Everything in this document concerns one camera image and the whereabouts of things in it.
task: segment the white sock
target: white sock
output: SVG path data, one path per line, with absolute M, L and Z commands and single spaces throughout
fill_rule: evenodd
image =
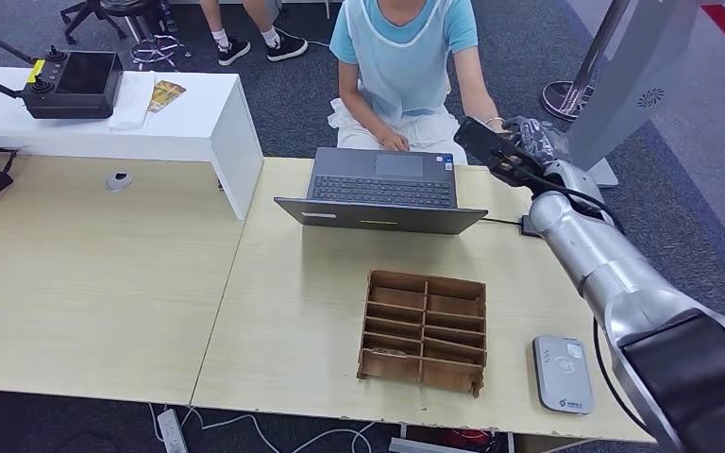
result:
M 277 48 L 279 47 L 279 34 L 277 31 L 271 27 L 268 31 L 261 32 L 262 38 L 265 40 L 265 44 L 268 47 Z
M 213 31 L 212 38 L 221 47 L 229 47 L 229 38 L 227 38 L 227 31 L 225 29 L 221 28 L 221 31 Z

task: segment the controller screen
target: controller screen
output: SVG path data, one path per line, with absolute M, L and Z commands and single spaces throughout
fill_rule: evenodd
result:
M 72 53 L 59 80 L 57 92 L 69 94 L 104 92 L 113 58 L 113 54 Z

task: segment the wooden organizer box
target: wooden organizer box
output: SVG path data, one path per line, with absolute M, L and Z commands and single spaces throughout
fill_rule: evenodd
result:
M 372 270 L 357 378 L 391 378 L 479 396 L 485 285 Z

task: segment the laptop touchpad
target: laptop touchpad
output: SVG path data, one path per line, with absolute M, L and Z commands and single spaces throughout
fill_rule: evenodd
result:
M 424 175 L 424 157 L 396 154 L 377 154 L 377 175 L 414 176 Z

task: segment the yellow label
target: yellow label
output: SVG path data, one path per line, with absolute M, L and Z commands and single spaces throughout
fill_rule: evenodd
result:
M 361 220 L 361 224 L 376 224 L 376 225 L 398 225 L 398 222 L 390 222 L 387 220 Z
M 37 76 L 37 74 L 40 73 L 40 71 L 42 71 L 42 66 L 44 64 L 44 59 L 38 59 L 37 61 L 35 61 L 35 67 L 32 68 L 32 71 L 29 73 L 29 79 L 26 82 L 35 83 L 35 77 Z

